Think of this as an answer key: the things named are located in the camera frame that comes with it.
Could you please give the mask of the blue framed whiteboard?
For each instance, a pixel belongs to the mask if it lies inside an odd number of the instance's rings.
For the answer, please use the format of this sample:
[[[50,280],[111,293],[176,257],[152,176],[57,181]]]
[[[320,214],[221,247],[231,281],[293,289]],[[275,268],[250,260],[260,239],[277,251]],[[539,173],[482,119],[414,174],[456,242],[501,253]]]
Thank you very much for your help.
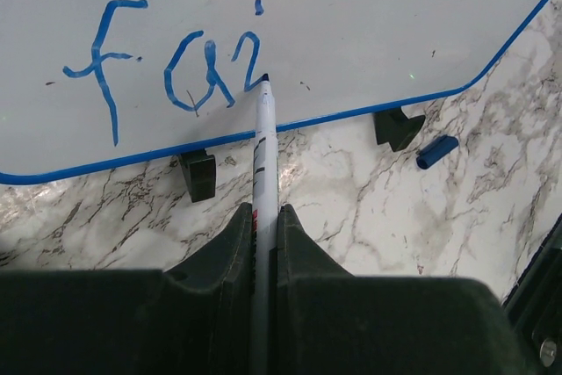
[[[1,181],[42,184],[458,94],[549,0],[1,0]]]

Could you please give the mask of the white blue whiteboard marker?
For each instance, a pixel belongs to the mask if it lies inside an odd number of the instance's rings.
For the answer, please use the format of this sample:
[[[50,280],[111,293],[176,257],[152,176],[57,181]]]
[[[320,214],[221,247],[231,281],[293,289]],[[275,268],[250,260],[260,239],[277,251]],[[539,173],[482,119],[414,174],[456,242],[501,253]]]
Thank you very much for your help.
[[[266,374],[270,356],[270,291],[278,216],[277,128],[270,78],[263,75],[256,103],[252,223],[254,293],[251,307],[249,363],[251,374]]]

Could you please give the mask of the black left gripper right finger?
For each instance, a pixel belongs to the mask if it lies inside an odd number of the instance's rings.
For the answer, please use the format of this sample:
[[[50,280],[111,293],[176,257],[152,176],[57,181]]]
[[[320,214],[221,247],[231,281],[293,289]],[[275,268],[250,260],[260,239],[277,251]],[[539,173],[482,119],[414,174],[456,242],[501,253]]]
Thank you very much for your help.
[[[277,374],[532,374],[500,302],[467,278],[354,276],[277,224]]]

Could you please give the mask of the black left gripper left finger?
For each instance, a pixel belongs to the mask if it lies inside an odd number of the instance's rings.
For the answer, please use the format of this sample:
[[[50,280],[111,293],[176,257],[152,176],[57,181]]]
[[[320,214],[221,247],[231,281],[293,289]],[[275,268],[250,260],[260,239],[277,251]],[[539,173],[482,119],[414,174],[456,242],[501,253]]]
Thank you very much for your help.
[[[251,207],[170,270],[5,270],[4,374],[245,374]]]

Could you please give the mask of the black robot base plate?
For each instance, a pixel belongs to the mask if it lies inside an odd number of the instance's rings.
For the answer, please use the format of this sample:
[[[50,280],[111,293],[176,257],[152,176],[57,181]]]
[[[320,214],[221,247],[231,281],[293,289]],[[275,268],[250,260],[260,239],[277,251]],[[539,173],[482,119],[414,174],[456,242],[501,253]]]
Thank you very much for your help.
[[[561,220],[542,240],[503,308],[529,374],[561,373]]]

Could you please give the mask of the blue marker cap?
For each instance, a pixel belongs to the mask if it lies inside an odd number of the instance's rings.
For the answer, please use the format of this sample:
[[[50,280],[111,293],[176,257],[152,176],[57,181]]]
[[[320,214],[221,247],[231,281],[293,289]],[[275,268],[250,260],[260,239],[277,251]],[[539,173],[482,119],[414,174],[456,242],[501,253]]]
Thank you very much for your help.
[[[420,169],[429,169],[458,146],[456,137],[441,135],[419,151],[416,164]]]

